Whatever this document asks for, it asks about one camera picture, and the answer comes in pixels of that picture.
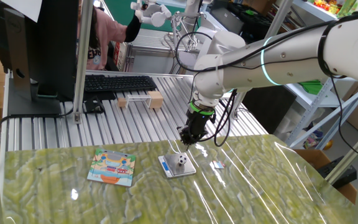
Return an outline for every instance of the person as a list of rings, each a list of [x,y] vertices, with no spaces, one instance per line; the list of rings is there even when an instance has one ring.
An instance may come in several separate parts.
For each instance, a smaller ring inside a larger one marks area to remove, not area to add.
[[[78,13],[78,17],[81,18],[81,3]],[[124,26],[117,21],[112,20],[102,10],[93,6],[86,69],[111,70],[111,65],[106,66],[108,61],[108,45],[110,41],[119,43],[134,41],[140,31],[140,18],[140,12],[136,11],[129,25]]]

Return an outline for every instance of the book cover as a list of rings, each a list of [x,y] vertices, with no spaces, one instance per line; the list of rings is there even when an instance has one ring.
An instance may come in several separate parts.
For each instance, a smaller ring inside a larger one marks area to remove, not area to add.
[[[97,149],[88,173],[88,180],[130,187],[135,159],[134,155]]]

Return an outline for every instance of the small ball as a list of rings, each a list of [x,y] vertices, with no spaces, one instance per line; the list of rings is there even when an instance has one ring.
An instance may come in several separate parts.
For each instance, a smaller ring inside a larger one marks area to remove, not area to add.
[[[184,165],[186,162],[187,162],[187,157],[186,156],[179,156],[178,163],[180,165]]]

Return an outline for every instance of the black keyboard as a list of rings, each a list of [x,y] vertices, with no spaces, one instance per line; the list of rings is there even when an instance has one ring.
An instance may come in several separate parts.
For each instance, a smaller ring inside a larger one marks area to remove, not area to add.
[[[105,77],[104,75],[85,76],[85,91],[132,91],[154,90],[154,81],[148,76]]]

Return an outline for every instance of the computer monitor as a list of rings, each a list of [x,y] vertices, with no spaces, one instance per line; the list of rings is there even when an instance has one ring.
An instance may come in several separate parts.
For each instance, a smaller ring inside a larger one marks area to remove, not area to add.
[[[37,22],[0,1],[0,60],[13,73],[9,115],[59,114],[58,100],[73,99],[77,27],[78,0],[42,1]]]

